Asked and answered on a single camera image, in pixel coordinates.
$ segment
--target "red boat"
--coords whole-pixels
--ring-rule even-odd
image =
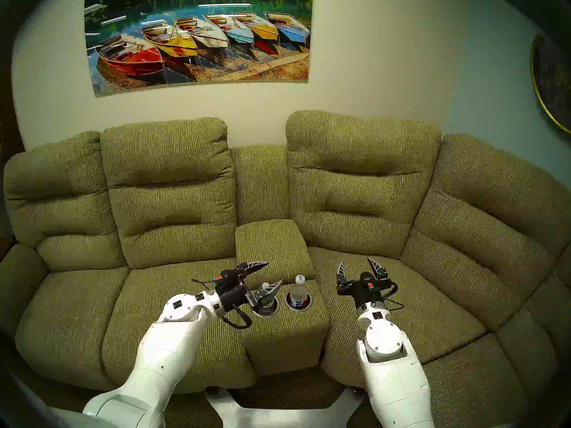
[[[164,70],[159,49],[147,48],[143,42],[130,35],[117,35],[103,41],[95,50],[101,61],[125,75],[151,75]]]

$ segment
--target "green sofa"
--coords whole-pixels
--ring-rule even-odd
[[[211,324],[175,389],[241,388],[320,365],[364,387],[335,273],[387,268],[437,427],[520,419],[571,353],[571,193],[468,135],[408,120],[298,111],[287,146],[229,149],[217,118],[85,132],[14,156],[19,244],[0,265],[0,328],[40,375],[96,390],[128,377],[166,300],[266,260],[250,288],[303,274],[304,313]],[[231,320],[237,315],[230,313]]]

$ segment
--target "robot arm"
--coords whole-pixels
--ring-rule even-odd
[[[362,273],[359,281],[348,281],[343,263],[339,265],[337,293],[353,297],[357,322],[366,330],[365,340],[357,341],[357,353],[370,404],[385,427],[434,428],[428,380],[409,338],[391,322],[385,304],[398,287],[384,267],[368,261],[373,273]]]
[[[192,366],[208,322],[218,318],[243,329],[252,325],[240,310],[249,304],[255,311],[270,304],[281,287],[276,282],[257,292],[245,285],[247,275],[268,263],[242,263],[214,278],[215,288],[199,294],[178,294],[170,298],[158,321],[139,343],[135,367],[119,388],[97,395],[83,413],[120,428],[164,427],[163,412],[176,384]],[[244,325],[225,317],[236,310]]]

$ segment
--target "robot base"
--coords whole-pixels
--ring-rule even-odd
[[[243,408],[226,389],[206,394],[210,405],[221,417],[224,428],[345,428],[365,393],[345,388],[329,408],[321,410],[262,410]]]

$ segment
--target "wall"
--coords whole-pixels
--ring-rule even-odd
[[[45,0],[18,34],[12,83],[27,149],[135,121],[218,116],[231,146],[284,144],[287,116],[320,108],[440,128],[461,60],[466,0],[313,0],[309,83],[182,85],[95,98],[84,0]]]
[[[503,0],[468,0],[468,18],[443,133],[478,136],[571,189],[571,135],[547,117],[530,77],[530,49],[540,30]]]

